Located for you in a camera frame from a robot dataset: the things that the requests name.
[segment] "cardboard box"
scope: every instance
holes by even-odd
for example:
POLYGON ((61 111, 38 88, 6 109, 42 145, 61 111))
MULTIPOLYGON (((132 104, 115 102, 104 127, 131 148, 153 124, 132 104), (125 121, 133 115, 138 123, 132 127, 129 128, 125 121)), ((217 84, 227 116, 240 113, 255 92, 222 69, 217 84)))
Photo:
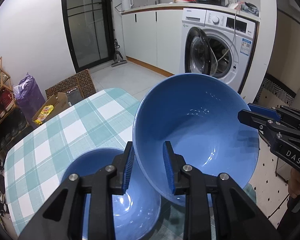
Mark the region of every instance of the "cardboard box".
POLYGON ((35 123, 34 121, 37 120, 37 117, 39 116, 39 114, 41 113, 42 109, 45 106, 48 105, 52 105, 54 106, 54 109, 52 110, 52 112, 46 117, 46 119, 43 121, 43 123, 45 123, 46 121, 50 120, 51 118, 55 117, 56 115, 60 114, 62 111, 64 111, 65 109, 69 108, 69 103, 68 103, 68 97, 66 93, 58 93, 58 98, 56 98, 55 95, 51 96, 46 102, 45 104, 39 109, 39 111, 36 112, 36 114, 34 115, 34 117, 32 118, 33 123, 36 126, 39 126, 37 123, 35 123))

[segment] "plaid tablecloth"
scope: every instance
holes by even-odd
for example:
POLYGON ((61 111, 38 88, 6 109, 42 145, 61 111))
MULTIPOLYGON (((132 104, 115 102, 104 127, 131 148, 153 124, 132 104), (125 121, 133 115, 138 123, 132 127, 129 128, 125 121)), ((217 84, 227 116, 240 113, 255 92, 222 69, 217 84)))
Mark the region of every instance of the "plaid tablecloth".
MULTIPOLYGON (((122 89, 100 91, 35 129, 8 152, 6 200, 18 235, 59 186, 74 159, 94 148, 125 148, 132 140, 138 106, 122 89)), ((246 192, 255 200, 249 184, 246 192)), ((146 238, 181 240, 184 214, 184 208, 162 198, 161 215, 146 238)))

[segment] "white cabinet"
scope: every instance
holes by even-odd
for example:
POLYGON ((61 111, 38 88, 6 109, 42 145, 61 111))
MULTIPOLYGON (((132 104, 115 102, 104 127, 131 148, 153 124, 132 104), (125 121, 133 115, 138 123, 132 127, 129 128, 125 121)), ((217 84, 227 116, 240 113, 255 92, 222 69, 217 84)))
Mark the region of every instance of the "white cabinet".
POLYGON ((135 21, 135 14, 122 15, 122 27, 123 27, 123 38, 124 38, 124 49, 128 57, 135 58, 137 51, 135 50, 136 44, 136 30, 137 23, 135 21))
POLYGON ((157 67, 178 74, 182 10, 157 11, 157 67))
POLYGON ((122 15, 122 25, 126 55, 157 66, 155 11, 122 15))
POLYGON ((122 15, 126 55, 177 74, 182 13, 182 10, 158 10, 122 15))

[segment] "blue bowl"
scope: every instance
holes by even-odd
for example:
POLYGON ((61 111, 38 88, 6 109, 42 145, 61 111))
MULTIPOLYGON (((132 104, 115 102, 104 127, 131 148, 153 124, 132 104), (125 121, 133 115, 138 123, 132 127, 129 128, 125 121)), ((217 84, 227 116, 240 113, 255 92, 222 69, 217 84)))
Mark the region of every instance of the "blue bowl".
MULTIPOLYGON (((99 148, 91 150, 75 159, 65 171, 62 181, 70 174, 80 176, 95 173, 111 164, 123 150, 99 148)), ((91 194, 87 194, 83 217, 82 239, 88 238, 89 207, 91 194)), ((161 197, 151 187, 135 161, 132 168, 129 188, 123 196, 112 196, 114 227, 117 240, 140 239, 148 233, 158 220, 161 197)))
POLYGON ((151 89, 133 123, 136 158, 151 185, 185 205, 185 196, 174 196, 168 186, 162 145, 171 141, 187 164, 214 176, 226 172, 243 188, 256 168, 259 136, 238 121, 242 109, 250 110, 237 92, 207 75, 175 75, 151 89))

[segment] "human hand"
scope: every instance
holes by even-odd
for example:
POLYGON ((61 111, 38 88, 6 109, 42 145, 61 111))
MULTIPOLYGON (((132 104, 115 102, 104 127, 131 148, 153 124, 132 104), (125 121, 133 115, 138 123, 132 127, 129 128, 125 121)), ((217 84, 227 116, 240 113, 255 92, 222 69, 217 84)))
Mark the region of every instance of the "human hand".
POLYGON ((296 198, 298 195, 300 195, 300 172, 294 168, 292 168, 290 171, 288 193, 292 198, 296 198))

